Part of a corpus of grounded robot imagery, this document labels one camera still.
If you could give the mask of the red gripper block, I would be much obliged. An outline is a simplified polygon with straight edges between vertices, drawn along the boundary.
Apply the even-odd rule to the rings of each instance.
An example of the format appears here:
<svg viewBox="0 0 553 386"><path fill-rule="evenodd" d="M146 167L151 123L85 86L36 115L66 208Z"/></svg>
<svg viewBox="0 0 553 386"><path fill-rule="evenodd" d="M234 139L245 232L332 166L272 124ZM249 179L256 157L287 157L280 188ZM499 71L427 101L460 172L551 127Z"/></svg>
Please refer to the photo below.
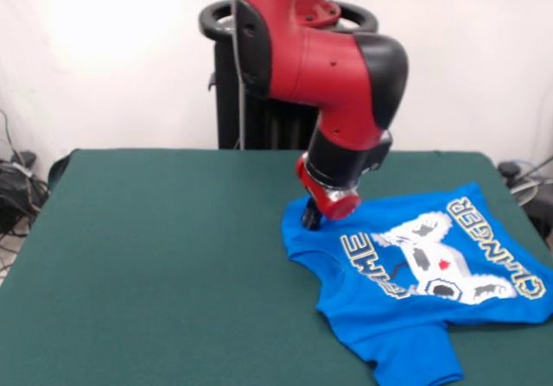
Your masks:
<svg viewBox="0 0 553 386"><path fill-rule="evenodd" d="M296 173L308 192L308 199L302 214L302 227L319 230L321 220L341 220L355 211L361 198L357 187L328 187L315 180L307 170L307 157L300 156L296 162Z"/></svg>

